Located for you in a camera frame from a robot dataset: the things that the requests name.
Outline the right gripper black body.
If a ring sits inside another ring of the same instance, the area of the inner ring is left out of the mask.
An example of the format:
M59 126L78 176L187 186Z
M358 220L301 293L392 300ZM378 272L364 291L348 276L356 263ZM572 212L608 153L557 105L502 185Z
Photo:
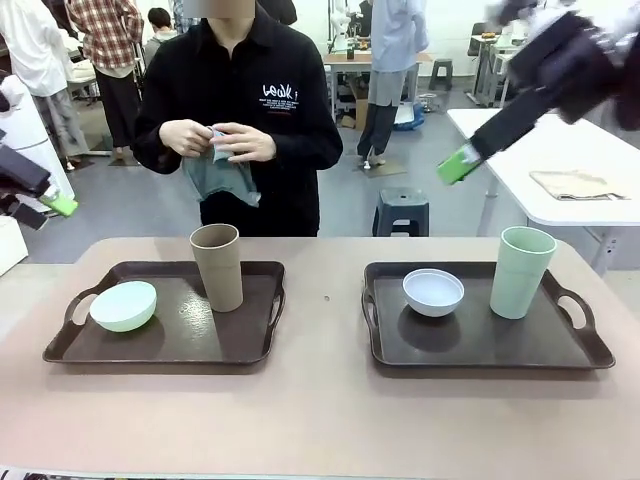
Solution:
M520 93L506 108L506 117L518 125L533 125L555 110L573 124L616 90L621 69L605 31L565 12L510 60L509 73Z

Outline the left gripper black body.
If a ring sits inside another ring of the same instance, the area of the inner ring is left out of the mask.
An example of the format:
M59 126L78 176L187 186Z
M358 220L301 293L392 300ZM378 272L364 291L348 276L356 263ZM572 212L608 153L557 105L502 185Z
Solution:
M0 168L2 193L39 198L51 186L48 170L7 146L1 147Z

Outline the person's right hand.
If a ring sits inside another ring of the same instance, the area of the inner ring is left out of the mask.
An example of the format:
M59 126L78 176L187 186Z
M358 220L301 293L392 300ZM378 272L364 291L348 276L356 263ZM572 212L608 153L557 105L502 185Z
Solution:
M182 157L198 157L210 147L214 134L208 127L193 120L171 120L159 129L162 144Z

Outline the person's left hand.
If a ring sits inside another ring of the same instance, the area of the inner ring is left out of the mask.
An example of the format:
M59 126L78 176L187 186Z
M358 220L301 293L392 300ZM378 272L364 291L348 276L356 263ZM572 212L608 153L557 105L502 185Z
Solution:
M235 122L218 123L213 129L219 133L211 139L218 152L230 155L230 162L268 162L276 157L274 139L254 127Z

